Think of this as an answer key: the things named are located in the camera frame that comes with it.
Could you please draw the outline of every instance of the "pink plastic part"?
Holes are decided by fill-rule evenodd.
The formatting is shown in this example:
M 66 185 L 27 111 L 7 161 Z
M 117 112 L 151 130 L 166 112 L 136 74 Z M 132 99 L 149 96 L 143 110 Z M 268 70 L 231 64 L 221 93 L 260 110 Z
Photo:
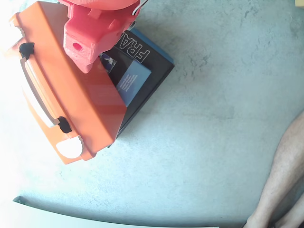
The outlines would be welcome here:
M 97 10 L 121 10 L 135 4 L 138 0 L 70 0 L 70 2 Z
M 84 73 L 88 73 L 99 54 L 110 50 L 121 34 L 132 25 L 139 10 L 134 16 L 132 13 L 140 4 L 140 0 L 124 0 L 129 4 L 135 3 L 126 8 L 123 8 L 126 4 L 122 4 L 122 8 L 118 10 L 100 10 L 80 6 L 67 0 L 59 1 L 68 6 L 69 20 L 65 24 L 64 50 Z M 122 0 L 99 1 L 124 2 Z

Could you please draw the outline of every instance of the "gray surface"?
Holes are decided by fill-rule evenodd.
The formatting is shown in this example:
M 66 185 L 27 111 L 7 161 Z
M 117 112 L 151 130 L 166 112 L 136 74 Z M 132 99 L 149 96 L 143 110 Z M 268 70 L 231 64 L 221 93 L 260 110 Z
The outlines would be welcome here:
M 102 221 L 238 227 L 304 108 L 303 19 L 292 0 L 150 0 L 137 28 L 176 67 L 95 159 L 62 165 L 16 92 L 1 94 L 20 194 Z

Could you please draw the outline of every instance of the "orange plastic box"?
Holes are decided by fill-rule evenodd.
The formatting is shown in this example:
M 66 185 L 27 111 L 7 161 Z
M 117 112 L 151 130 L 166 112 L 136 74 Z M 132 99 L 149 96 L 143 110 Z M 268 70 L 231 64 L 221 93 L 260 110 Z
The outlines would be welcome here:
M 111 145 L 126 112 L 99 59 L 84 74 L 65 54 L 67 21 L 67 6 L 42 1 L 11 19 L 24 33 L 12 50 L 21 59 L 28 105 L 64 164 L 89 160 Z M 24 43 L 34 43 L 28 59 L 19 53 Z
M 295 0 L 295 6 L 304 8 L 304 0 Z

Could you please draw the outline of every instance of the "black book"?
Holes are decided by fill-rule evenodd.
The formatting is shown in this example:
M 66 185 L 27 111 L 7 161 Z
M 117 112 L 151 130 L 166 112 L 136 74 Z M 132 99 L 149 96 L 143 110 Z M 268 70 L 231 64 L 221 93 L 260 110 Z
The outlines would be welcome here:
M 120 135 L 173 70 L 174 63 L 168 54 L 134 28 L 124 32 L 117 44 L 104 54 L 100 59 L 119 93 L 133 93 L 127 97 L 121 94 L 128 108 Z

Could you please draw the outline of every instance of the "orange case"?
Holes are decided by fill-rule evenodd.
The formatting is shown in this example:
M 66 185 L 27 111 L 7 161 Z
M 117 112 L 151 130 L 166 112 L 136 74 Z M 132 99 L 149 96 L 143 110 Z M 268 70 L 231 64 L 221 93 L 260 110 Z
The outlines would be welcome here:
M 99 59 L 88 74 L 82 73 L 63 50 L 67 7 L 37 1 L 11 21 L 23 29 L 25 37 L 12 49 L 19 53 L 22 43 L 33 42 L 29 62 L 36 76 L 30 74 L 46 108 L 54 118 L 63 116 L 72 132 L 65 134 L 58 125 L 47 127 L 28 102 L 35 119 L 64 164 L 89 160 L 111 145 L 122 123 L 126 106 Z M 83 150 L 69 159 L 57 149 L 57 143 L 81 136 Z

